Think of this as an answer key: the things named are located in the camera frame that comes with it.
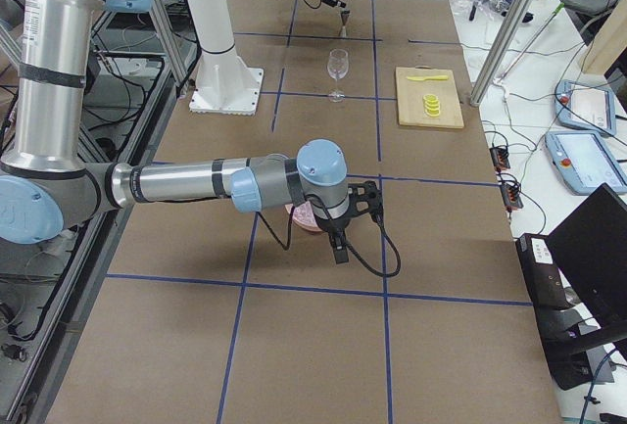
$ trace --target white mounting plate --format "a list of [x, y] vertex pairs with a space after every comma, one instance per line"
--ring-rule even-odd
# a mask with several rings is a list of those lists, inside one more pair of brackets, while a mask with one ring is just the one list
[[255, 87], [243, 89], [237, 98], [220, 106], [216, 102], [213, 88], [198, 88], [194, 91], [189, 109], [192, 113], [220, 113], [252, 116], [257, 110], [257, 103], [262, 90], [264, 69], [248, 69], [257, 83]]

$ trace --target blue tape grid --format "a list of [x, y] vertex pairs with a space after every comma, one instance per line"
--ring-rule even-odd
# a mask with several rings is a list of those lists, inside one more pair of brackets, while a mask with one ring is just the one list
[[[347, 295], [358, 297], [375, 297], [383, 298], [383, 292], [368, 291], [368, 290], [351, 290], [351, 289], [333, 289], [327, 287], [305, 287], [300, 285], [280, 285], [280, 284], [266, 284], [260, 282], [235, 282], [235, 281], [223, 281], [212, 279], [195, 279], [185, 277], [167, 277], [163, 275], [143, 275], [143, 274], [124, 274], [109, 272], [107, 274], [109, 279], [120, 280], [141, 280], [148, 282], [166, 282], [174, 284], [199, 284], [199, 285], [216, 285], [219, 287], [233, 287], [247, 289], [259, 289], [259, 290], [278, 290], [287, 292], [309, 292], [315, 294], [327, 294], [327, 295]], [[530, 302], [520, 302], [516, 300], [497, 300], [497, 299], [472, 299], [468, 297], [447, 297], [441, 295], [421, 295], [421, 294], [398, 294], [388, 292], [387, 297], [389, 299], [404, 299], [404, 300], [421, 300], [428, 302], [443, 302], [449, 304], [475, 304], [475, 305], [492, 305], [492, 306], [533, 306]]]
[[[347, 96], [346, 99], [361, 99], [371, 100], [375, 102], [376, 110], [376, 138], [377, 138], [377, 157], [382, 161], [381, 151], [381, 132], [380, 132], [380, 113], [379, 102], [380, 101], [396, 101], [394, 98], [382, 98], [379, 97], [379, 82], [378, 82], [378, 66], [377, 66], [377, 42], [381, 39], [376, 37], [376, 25], [375, 25], [375, 1], [372, 3], [372, 38], [350, 38], [348, 40], [360, 40], [372, 42], [372, 53], [374, 59], [374, 96], [362, 97], [362, 96]], [[261, 35], [261, 36], [273, 36], [283, 37], [287, 39], [287, 46], [291, 44], [292, 38], [311, 38], [311, 39], [336, 39], [336, 37], [324, 37], [324, 36], [307, 36], [293, 34], [294, 23], [296, 20], [298, 0], [294, 0], [294, 6], [292, 11], [292, 18], [290, 22], [289, 32], [285, 34], [263, 34], [254, 32], [235, 32], [236, 35]], [[419, 41], [409, 40], [409, 43], [424, 43], [424, 44], [439, 44], [439, 45], [459, 45], [449, 42], [435, 42], [435, 41]], [[314, 93], [295, 93], [283, 91], [283, 81], [285, 77], [285, 68], [281, 70], [281, 76], [279, 80], [278, 91], [263, 91], [262, 94], [276, 95], [276, 102], [274, 105], [274, 114], [272, 118], [271, 131], [273, 132], [276, 127], [276, 121], [278, 119], [278, 109], [280, 98], [283, 95], [289, 96], [307, 96], [307, 97], [326, 97], [322, 94]], [[410, 177], [394, 177], [378, 174], [377, 176], [361, 175], [361, 174], [349, 174], [350, 177], [376, 179], [378, 180], [379, 187], [383, 191], [385, 181], [408, 181], [408, 182], [422, 182], [422, 183], [438, 183], [438, 184], [456, 184], [467, 186], [486, 186], [486, 187], [498, 187], [497, 183], [486, 182], [472, 182], [472, 181], [451, 181], [451, 180], [439, 180], [439, 179], [425, 179], [425, 178], [410, 178]], [[247, 289], [262, 289], [262, 290], [275, 290], [275, 291], [290, 291], [290, 292], [309, 292], [320, 293], [327, 295], [348, 295], [348, 296], [366, 296], [380, 298], [383, 302], [383, 322], [384, 322], [384, 342], [385, 342], [385, 366], [386, 366], [386, 390], [387, 390], [387, 409], [388, 409], [388, 424], [394, 423], [394, 403], [393, 403], [393, 376], [392, 376], [392, 354], [391, 354], [391, 341], [390, 341], [390, 313], [389, 313], [389, 299], [404, 299], [404, 300], [418, 300], [418, 301], [431, 301], [431, 302], [446, 302], [446, 303], [463, 303], [463, 304], [480, 304], [491, 306], [532, 306], [528, 302], [517, 301], [503, 301], [503, 300], [491, 300], [491, 299], [472, 299], [472, 298], [460, 298], [460, 297], [446, 297], [446, 296], [432, 296], [432, 295], [418, 295], [418, 294], [399, 294], [391, 293], [388, 289], [388, 280], [382, 279], [382, 290], [380, 292], [374, 291], [362, 291], [362, 290], [347, 290], [347, 289], [332, 289], [332, 288], [320, 288], [320, 287], [304, 287], [293, 285], [276, 285], [265, 283], [249, 283], [248, 274], [252, 262], [253, 249], [255, 245], [255, 238], [257, 235], [258, 216], [255, 215], [253, 227], [251, 230], [251, 237], [249, 241], [248, 254], [246, 258], [246, 265], [244, 268], [243, 279], [241, 282], [211, 280], [211, 279], [194, 279], [194, 278], [181, 278], [181, 277], [166, 277], [166, 276], [151, 276], [151, 275], [137, 275], [137, 274], [124, 274], [124, 273], [109, 273], [108, 278], [112, 279], [129, 279], [129, 280], [141, 280], [141, 281], [153, 281], [153, 282], [170, 282], [170, 283], [187, 283], [187, 284], [204, 284], [215, 285], [222, 287], [239, 288], [240, 294], [237, 304], [237, 310], [235, 313], [235, 321], [233, 324], [233, 331], [231, 335], [231, 342], [228, 352], [228, 359], [224, 370], [224, 378], [222, 382], [222, 391], [220, 395], [219, 407], [217, 412], [216, 423], [221, 424], [222, 416], [224, 413], [224, 407], [226, 405], [226, 397], [228, 393], [228, 382], [230, 377], [230, 371], [232, 366], [233, 357], [235, 354], [235, 348], [237, 346], [237, 335], [239, 332], [239, 324], [242, 315], [242, 309], [245, 300], [245, 294]], [[387, 272], [387, 255], [385, 250], [385, 242], [381, 237], [381, 262], [383, 271]]]

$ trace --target yellow knife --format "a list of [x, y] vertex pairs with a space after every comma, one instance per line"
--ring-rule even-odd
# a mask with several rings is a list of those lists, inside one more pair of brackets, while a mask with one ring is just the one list
[[434, 76], [408, 76], [407, 79], [409, 81], [446, 81], [449, 79], [449, 76], [447, 74], [436, 74]]

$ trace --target light blue joint cap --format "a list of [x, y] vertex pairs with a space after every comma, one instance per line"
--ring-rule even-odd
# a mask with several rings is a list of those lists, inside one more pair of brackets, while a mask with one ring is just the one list
[[249, 167], [231, 174], [231, 200], [240, 212], [259, 212], [262, 209], [262, 195], [255, 174]]
[[105, 10], [111, 13], [148, 13], [153, 0], [107, 0]]
[[36, 184], [0, 176], [0, 238], [32, 245], [63, 230], [63, 215], [52, 197]]
[[335, 186], [346, 179], [346, 162], [340, 147], [329, 140], [312, 140], [296, 157], [298, 172], [316, 186]]

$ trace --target cardboard table surface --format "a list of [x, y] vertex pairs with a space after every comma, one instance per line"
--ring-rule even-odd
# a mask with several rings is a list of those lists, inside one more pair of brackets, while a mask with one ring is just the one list
[[[334, 140], [351, 180], [382, 188], [401, 274], [335, 265], [326, 235], [299, 228], [283, 252], [229, 201], [137, 207], [48, 422], [559, 422], [448, 2], [351, 0], [348, 40], [337, 11], [228, 2], [238, 53], [265, 69], [257, 113], [181, 101], [156, 160]], [[336, 47], [350, 54], [339, 104]], [[394, 69], [417, 65], [454, 71], [465, 129], [398, 126]], [[284, 237], [286, 210], [266, 217]], [[395, 268], [368, 217], [347, 235]]]

